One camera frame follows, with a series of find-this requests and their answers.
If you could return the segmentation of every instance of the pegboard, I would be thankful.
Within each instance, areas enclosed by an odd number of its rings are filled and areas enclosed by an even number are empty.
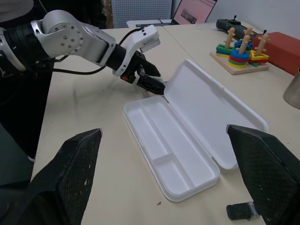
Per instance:
[[[114,28],[128,27],[130,20],[170,19],[172,0],[112,0]]]

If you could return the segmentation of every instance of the plastic container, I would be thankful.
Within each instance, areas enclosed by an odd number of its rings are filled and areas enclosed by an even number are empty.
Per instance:
[[[128,103],[125,118],[164,195],[180,202],[215,185],[218,164],[237,167],[227,124],[268,132],[267,122],[189,60],[165,89]]]

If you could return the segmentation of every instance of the red box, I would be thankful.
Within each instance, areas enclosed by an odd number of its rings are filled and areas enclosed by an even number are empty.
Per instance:
[[[300,40],[280,32],[268,34],[270,41],[267,42],[264,54],[269,56],[269,62],[285,70],[286,72],[296,75],[300,68]],[[258,35],[254,37],[253,50],[258,46]]]

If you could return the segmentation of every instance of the laptop screen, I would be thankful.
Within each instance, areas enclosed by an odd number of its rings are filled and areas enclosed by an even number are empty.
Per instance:
[[[181,0],[173,20],[177,24],[204,23],[217,0]]]

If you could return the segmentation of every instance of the laptop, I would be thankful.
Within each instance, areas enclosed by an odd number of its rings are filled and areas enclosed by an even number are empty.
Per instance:
[[[181,0],[171,23],[137,24],[136,27],[156,27],[206,22],[217,0]]]

